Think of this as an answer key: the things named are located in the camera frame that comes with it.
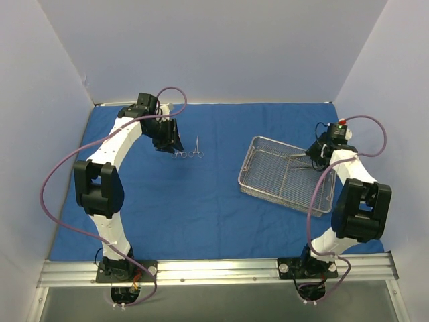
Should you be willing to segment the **steel ring-handled forceps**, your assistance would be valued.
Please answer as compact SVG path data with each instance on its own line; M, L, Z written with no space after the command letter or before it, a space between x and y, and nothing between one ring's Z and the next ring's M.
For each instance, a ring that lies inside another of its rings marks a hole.
M204 152L200 151L200 148L199 148L199 136L196 137L194 150L188 153L188 157L189 158L194 158L194 157L203 158L204 157Z
M172 154L173 159L186 158L187 156L188 154L186 152L181 152L181 151L176 151L175 153Z

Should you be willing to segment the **wire mesh instrument tray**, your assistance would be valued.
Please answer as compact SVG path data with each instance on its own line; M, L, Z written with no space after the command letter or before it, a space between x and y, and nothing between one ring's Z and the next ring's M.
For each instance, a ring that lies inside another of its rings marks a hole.
M253 137L238 175L241 191L303 213L311 209L315 217L330 213L336 174L332 170L324 177L315 202L310 206L322 173L313 169L308 156L286 157L305 152L302 148L271 138Z

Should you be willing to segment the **steel tweezers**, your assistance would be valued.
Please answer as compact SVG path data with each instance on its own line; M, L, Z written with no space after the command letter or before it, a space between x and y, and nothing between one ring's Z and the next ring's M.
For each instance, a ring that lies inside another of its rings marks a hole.
M289 154L286 157L287 158L302 158L307 156L305 153L300 153L300 154Z

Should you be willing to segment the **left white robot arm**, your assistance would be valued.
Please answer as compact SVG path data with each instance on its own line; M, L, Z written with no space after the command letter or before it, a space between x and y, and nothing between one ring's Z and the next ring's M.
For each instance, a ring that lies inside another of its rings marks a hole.
M74 164L76 202L91 218L102 239L101 269L120 281L135 274L131 244L121 222L120 210L125 191L119 169L132 145L141 137L151 138L157 151L173 154L182 151L174 106L160 104L158 98L141 93L137 102L122 108L112 129L97 150L85 161Z

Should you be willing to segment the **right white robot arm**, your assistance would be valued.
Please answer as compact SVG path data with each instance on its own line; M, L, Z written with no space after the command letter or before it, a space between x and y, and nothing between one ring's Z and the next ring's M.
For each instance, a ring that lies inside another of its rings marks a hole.
M328 272L347 249L381 238L391 202L392 189L376 181L364 167L362 153L349 145L351 131L346 119L326 125L306 155L324 176L335 172L342 190L331 216L331 226L320 237L309 238L298 259L307 277Z

